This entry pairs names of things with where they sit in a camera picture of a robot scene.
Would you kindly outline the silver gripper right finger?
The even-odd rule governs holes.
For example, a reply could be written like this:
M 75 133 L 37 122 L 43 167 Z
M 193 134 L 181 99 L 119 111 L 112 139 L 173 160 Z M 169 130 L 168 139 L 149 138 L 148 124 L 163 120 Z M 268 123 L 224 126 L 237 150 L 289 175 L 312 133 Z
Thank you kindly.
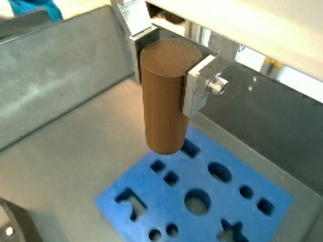
M 236 59 L 240 45 L 212 34 L 209 37 L 207 55 L 195 64 L 185 77 L 185 90 L 183 98 L 183 114 L 192 118 L 205 105 L 208 94 L 220 95 L 228 85 L 220 72 Z

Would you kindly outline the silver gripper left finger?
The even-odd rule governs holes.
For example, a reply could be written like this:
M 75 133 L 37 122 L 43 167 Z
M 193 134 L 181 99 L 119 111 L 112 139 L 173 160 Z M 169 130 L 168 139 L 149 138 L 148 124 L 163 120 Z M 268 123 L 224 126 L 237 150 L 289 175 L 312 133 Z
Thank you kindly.
M 139 47 L 136 42 L 152 31 L 145 0 L 109 0 L 127 38 L 132 56 L 133 76 L 140 82 Z

